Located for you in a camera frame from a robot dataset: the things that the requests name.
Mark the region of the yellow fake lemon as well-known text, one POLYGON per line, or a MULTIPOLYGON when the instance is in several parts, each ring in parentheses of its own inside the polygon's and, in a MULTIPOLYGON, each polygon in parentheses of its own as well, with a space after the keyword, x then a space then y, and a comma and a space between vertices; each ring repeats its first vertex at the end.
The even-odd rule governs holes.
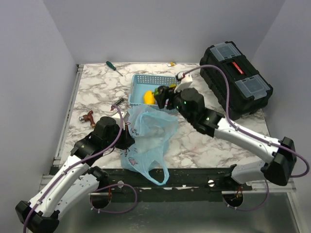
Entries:
POLYGON ((143 96, 143 102, 144 104, 152 105, 155 104, 156 100, 153 96, 153 92, 151 90, 148 90, 145 92, 143 96))

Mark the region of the light blue plastic bag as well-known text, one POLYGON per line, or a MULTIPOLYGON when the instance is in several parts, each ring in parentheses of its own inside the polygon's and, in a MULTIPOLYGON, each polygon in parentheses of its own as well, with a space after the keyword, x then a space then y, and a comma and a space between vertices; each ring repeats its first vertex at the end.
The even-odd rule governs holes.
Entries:
POLYGON ((128 131, 135 142, 121 152, 121 167, 140 173, 156 185, 165 185, 170 175, 164 155, 177 132, 178 118, 148 105, 134 106, 128 113, 128 131), (149 174, 157 166, 164 172, 161 182, 149 174))

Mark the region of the dark purple fake mangosteen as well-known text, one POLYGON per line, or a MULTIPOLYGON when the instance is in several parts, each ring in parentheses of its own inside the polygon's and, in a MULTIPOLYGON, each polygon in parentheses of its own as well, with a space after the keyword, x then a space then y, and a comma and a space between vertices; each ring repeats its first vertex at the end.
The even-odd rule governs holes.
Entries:
POLYGON ((160 94, 160 91, 158 88, 156 88, 153 92, 153 95, 156 96, 156 95, 159 95, 160 94))

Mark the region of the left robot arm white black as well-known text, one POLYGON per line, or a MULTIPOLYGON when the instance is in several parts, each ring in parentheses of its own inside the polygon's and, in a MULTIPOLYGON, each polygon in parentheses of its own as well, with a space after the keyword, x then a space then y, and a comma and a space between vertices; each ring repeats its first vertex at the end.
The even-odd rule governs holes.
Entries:
POLYGON ((124 128, 123 116, 104 116, 93 131, 78 140, 53 178, 29 201, 15 207, 23 232, 53 233, 62 216, 92 192, 110 190, 115 184, 95 161, 109 149, 127 149, 134 143, 124 128))

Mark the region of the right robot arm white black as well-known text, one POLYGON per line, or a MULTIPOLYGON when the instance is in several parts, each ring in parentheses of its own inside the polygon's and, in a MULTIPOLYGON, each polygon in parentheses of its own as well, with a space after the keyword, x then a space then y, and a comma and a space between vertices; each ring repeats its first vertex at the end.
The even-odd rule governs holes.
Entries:
POLYGON ((160 109, 176 109, 197 132, 233 143, 260 158, 246 165, 232 165, 230 174, 223 179, 227 189, 235 190, 246 182, 264 179, 279 186, 287 185, 297 161, 290 138, 266 137, 229 122, 221 113, 208 109, 195 88, 175 92, 173 87, 159 86, 154 98, 160 109))

